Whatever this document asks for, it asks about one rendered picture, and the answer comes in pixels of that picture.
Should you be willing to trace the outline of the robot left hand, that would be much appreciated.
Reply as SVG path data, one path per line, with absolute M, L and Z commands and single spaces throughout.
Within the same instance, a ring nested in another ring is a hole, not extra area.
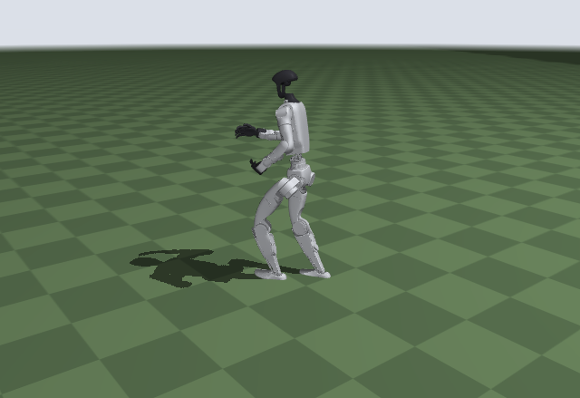
M 259 161 L 258 163 L 256 163 L 255 161 L 253 162 L 253 160 L 251 159 L 251 160 L 250 160 L 250 163 L 251 163 L 251 167 L 253 168 L 253 170 L 254 170 L 255 172 L 257 172 L 259 175 L 263 174 L 263 172 L 265 172 L 265 171 L 266 171 L 266 170 L 265 170 L 265 171 L 263 171 L 262 173 L 260 173 L 260 172 L 259 172 L 259 171 L 256 169 L 256 167 L 257 167 L 257 166 L 258 166 L 258 165 L 261 163 L 261 161 Z

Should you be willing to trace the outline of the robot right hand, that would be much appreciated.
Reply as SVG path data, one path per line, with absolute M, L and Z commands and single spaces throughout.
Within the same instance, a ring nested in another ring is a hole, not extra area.
M 266 132 L 266 129 L 261 129 L 261 128 L 255 128 L 254 126 L 251 126 L 250 124 L 243 124 L 243 126 L 238 126 L 237 129 L 235 130 L 235 134 L 236 134 L 236 139 L 239 136 L 254 136 L 256 135 L 257 138 L 259 132 Z M 239 134 L 240 133 L 240 134 Z

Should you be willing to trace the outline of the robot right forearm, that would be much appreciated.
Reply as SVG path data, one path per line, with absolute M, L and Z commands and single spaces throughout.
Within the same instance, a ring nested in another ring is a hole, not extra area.
M 282 141 L 280 131 L 266 130 L 265 133 L 259 132 L 258 137 L 260 139 L 267 139 L 269 141 Z

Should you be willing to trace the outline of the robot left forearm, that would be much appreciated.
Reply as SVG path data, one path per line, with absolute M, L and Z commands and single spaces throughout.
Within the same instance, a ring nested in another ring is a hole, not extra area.
M 272 164 L 275 164 L 277 161 L 283 159 L 283 154 L 287 148 L 288 143 L 286 141 L 281 141 L 271 153 L 262 159 L 261 163 L 256 167 L 256 169 L 262 173 L 267 168 L 271 167 Z

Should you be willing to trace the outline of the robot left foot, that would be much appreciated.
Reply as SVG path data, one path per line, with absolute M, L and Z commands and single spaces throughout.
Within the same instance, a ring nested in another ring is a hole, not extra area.
M 275 271 L 274 271 L 274 273 L 275 273 Z M 279 276 L 275 276 L 272 273 L 271 269 L 259 269 L 258 268 L 255 270 L 255 275 L 258 277 L 261 277 L 263 279 L 276 279 L 276 280 L 286 280 L 287 279 L 286 274 L 281 273 L 280 271 L 279 271 L 279 273 L 280 273 L 280 275 L 277 273 Z

